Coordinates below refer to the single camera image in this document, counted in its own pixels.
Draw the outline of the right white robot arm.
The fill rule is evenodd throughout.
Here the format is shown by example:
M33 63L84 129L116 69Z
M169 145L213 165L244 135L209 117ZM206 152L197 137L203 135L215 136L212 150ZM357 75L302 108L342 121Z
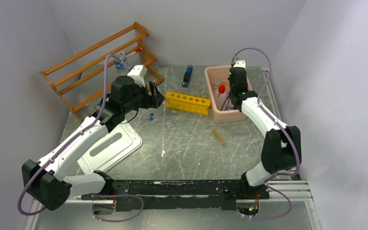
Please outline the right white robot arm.
M300 130L277 119L261 103L258 94L248 89L246 70L232 67L229 70L230 100L235 109L242 112L264 135L261 162L245 172L239 186L244 198L252 198L258 186L267 183L285 170L299 170L301 164Z

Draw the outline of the blue safety goggles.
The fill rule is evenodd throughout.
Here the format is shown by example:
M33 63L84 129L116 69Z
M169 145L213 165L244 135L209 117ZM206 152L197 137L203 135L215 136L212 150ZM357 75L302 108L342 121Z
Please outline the blue safety goggles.
M225 101L224 101L224 103L223 103L223 105L221 107L221 111L229 111L229 110L234 110L234 107L233 106L230 106L230 97L228 96L225 99Z

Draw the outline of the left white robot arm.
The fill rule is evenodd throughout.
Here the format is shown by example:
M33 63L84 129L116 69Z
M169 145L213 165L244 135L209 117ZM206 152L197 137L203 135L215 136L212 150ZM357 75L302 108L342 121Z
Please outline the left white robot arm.
M24 189L17 202L22 209L25 194L31 195L43 205L43 209L55 210L69 197L97 196L108 199L114 193L113 179L102 171L83 176L68 177L70 166L77 162L96 142L104 138L130 111L140 108L159 108L164 101L155 82L139 85L130 76L119 76L111 84L110 93L103 98L72 136L38 161L27 160L22 165Z

